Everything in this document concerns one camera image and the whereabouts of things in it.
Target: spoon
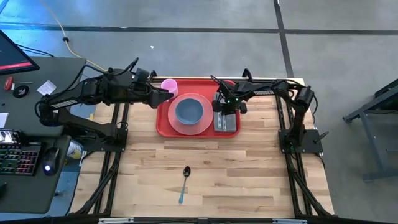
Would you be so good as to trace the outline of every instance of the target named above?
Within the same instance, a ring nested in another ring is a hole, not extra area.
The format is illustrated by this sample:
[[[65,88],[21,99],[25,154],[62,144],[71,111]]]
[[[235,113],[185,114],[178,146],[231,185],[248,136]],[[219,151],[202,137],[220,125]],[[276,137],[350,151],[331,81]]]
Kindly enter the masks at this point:
[[[187,178],[189,177],[189,175],[191,175],[191,168],[189,166],[186,166],[184,168],[183,174],[184,174],[185,179],[184,179],[184,185],[182,186],[180,200],[178,201],[179,204],[182,204],[182,202],[184,201],[185,183],[186,183]]]

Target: computer mouse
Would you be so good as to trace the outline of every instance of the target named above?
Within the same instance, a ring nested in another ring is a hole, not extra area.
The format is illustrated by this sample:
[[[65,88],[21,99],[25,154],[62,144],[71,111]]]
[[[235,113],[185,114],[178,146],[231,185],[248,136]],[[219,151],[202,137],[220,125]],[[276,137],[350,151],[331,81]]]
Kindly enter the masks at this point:
[[[54,175],[57,173],[60,165],[60,149],[51,147],[43,155],[43,171],[45,175]]]

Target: red tray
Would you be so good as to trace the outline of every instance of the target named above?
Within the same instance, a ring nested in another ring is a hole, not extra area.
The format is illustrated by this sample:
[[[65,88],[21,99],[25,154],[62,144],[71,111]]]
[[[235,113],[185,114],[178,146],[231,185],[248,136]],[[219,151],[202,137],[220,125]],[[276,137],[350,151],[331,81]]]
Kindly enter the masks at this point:
[[[179,96],[186,93],[197,93],[206,97],[210,103],[213,101],[213,94],[218,89],[217,83],[213,80],[176,79],[176,81],[178,83]],[[156,130],[161,136],[168,138],[233,138],[241,129],[241,117],[239,113],[236,113],[236,132],[234,133],[214,131],[214,121],[212,121],[209,127],[200,134],[192,136],[181,134],[174,130],[167,117],[167,113],[169,112],[169,107],[172,102],[173,100],[169,100],[169,102],[162,103],[157,108]]]

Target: wooden tabletop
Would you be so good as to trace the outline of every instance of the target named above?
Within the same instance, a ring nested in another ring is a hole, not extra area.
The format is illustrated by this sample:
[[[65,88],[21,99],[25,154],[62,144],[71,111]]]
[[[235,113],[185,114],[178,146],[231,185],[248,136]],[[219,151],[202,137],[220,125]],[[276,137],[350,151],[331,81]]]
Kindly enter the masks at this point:
[[[94,120],[108,123],[112,113],[113,106],[97,105]],[[155,120],[156,110],[149,106],[130,106],[129,137],[119,166],[113,217],[294,216],[286,161],[279,148],[274,96],[251,98],[248,113],[241,115],[241,131],[231,139],[163,138],[156,131]],[[305,127],[313,128],[310,112]],[[97,187],[103,157],[103,152],[95,152],[84,160],[71,212],[81,208]],[[313,154],[302,157],[308,187],[333,213],[320,159]],[[192,172],[179,205],[185,166]],[[305,212],[300,190],[298,194]]]

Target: keyboard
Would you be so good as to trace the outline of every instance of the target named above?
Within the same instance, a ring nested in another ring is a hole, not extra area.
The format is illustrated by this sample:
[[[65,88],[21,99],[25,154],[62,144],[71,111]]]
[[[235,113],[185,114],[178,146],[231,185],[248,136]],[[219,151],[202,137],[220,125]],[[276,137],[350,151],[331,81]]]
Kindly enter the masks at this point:
[[[0,145],[0,175],[35,175],[41,145]]]

